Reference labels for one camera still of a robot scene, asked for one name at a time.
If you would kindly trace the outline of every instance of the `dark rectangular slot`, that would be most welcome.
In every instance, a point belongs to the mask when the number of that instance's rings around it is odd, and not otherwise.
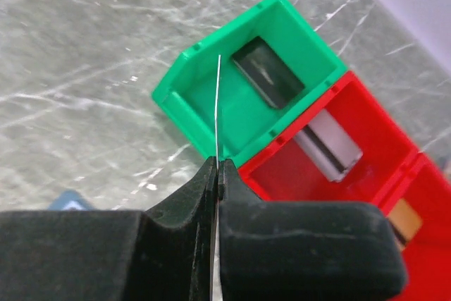
[[[301,80],[260,37],[254,38],[235,52],[232,59],[265,102],[275,109],[286,107],[305,88]]]

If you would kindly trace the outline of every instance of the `red plastic bin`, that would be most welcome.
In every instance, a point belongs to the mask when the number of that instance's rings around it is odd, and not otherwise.
[[[451,185],[424,154],[381,202],[388,214],[403,198],[422,218],[402,256],[409,285],[397,301],[451,301]]]
[[[363,151],[354,168],[330,182],[293,137],[322,109]],[[418,153],[353,72],[346,73],[272,143],[240,167],[240,175],[266,200],[358,200],[378,205]]]

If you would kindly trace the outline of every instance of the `green plastic bin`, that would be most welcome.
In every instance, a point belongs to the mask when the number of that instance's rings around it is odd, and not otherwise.
[[[231,55],[260,36],[305,85],[284,109],[271,108]],[[221,54],[224,157],[241,166],[267,146],[347,70],[288,0],[263,0],[175,60],[154,101],[205,156],[215,154],[214,97]]]

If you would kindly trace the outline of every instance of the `blue object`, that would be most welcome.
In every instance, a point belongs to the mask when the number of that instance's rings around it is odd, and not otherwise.
[[[51,211],[89,211],[94,207],[74,190],[66,190],[49,206]]]

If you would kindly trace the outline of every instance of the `white vein marbling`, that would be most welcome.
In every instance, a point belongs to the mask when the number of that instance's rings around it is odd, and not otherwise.
[[[185,183],[203,160],[149,93],[257,1],[0,0],[0,208],[75,189],[101,209],[147,209]],[[383,10],[291,1],[422,149],[451,152],[451,80]]]

